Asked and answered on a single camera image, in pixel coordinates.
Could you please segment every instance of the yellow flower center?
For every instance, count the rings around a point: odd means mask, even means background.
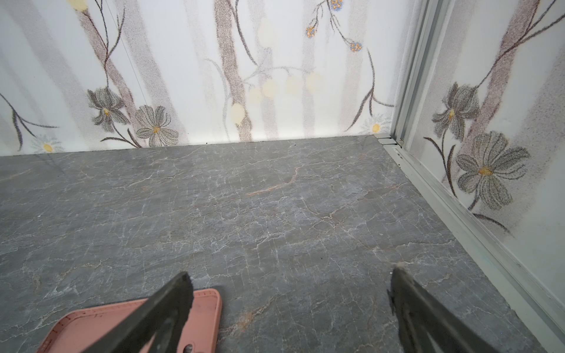
[[[350,49],[351,51],[359,51],[363,48],[361,43],[351,43]]]
[[[334,10],[341,8],[343,0],[332,0],[332,7]]]
[[[482,167],[482,168],[479,170],[479,174],[481,174],[481,175],[492,175],[492,174],[493,174],[493,170],[490,169],[489,167]]]
[[[67,0],[71,4],[72,8],[76,11],[85,12],[88,10],[88,5],[85,0]]]

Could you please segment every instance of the gray marble floor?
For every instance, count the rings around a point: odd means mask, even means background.
[[[0,158],[0,351],[179,271],[219,352],[399,352],[396,262],[496,348],[543,352],[372,136]]]

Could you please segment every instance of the flower pattern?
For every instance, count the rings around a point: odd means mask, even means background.
[[[139,138],[148,138],[149,147],[173,146],[179,141],[179,133],[166,128],[171,123],[171,118],[163,106],[158,106],[156,111],[150,106],[141,106],[136,112],[136,119],[144,126],[137,130]]]
[[[128,118],[120,111],[124,107],[124,102],[109,88],[99,88],[96,92],[88,90],[88,97],[90,107],[99,111],[98,116],[92,118],[94,125],[102,125],[104,131],[113,132],[114,122],[129,124]]]
[[[306,37],[312,38],[314,35],[316,35],[316,27],[315,26],[306,27]]]
[[[356,52],[356,51],[360,51],[363,48],[363,45],[359,42],[352,42],[349,45],[349,49],[351,49],[351,51]]]
[[[495,131],[483,133],[473,140],[471,155],[459,154],[457,165],[466,171],[459,177],[457,185],[466,193],[477,192],[493,210],[500,210],[512,202],[512,196],[500,179],[516,180],[524,176],[524,158],[530,157],[523,147],[508,146],[508,139]]]
[[[67,0],[67,2],[78,12],[85,12],[88,10],[88,5],[85,0]]]
[[[383,130],[383,127],[389,126],[392,122],[392,116],[385,116],[384,114],[378,114],[369,116],[367,120],[361,126],[362,134],[370,135],[376,133],[388,132]]]
[[[63,152],[61,142],[55,137],[47,137],[46,135],[38,135],[32,142],[34,152],[38,153],[57,153]]]
[[[480,111],[477,87],[459,87],[455,82],[442,101],[446,109],[443,113],[433,115],[432,121],[436,123],[434,132],[437,137],[442,137],[447,129],[451,128],[455,138],[462,141],[465,135],[465,119],[475,120]]]
[[[339,11],[344,5],[344,0],[331,0],[332,10]]]

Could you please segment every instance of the blue flower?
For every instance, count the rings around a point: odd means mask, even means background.
[[[344,6],[344,0],[331,0],[330,3],[333,11],[339,11]]]
[[[363,48],[363,45],[360,42],[352,42],[349,45],[349,49],[351,49],[351,51],[355,52],[355,51],[359,51]]]

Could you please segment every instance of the pink tray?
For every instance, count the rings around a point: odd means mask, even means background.
[[[145,300],[102,305],[66,314],[51,329],[37,353],[80,353],[116,327]],[[214,353],[220,324],[221,297],[215,289],[194,291],[188,321],[182,329],[178,353],[192,344],[193,352]],[[140,352],[146,353],[146,345]]]

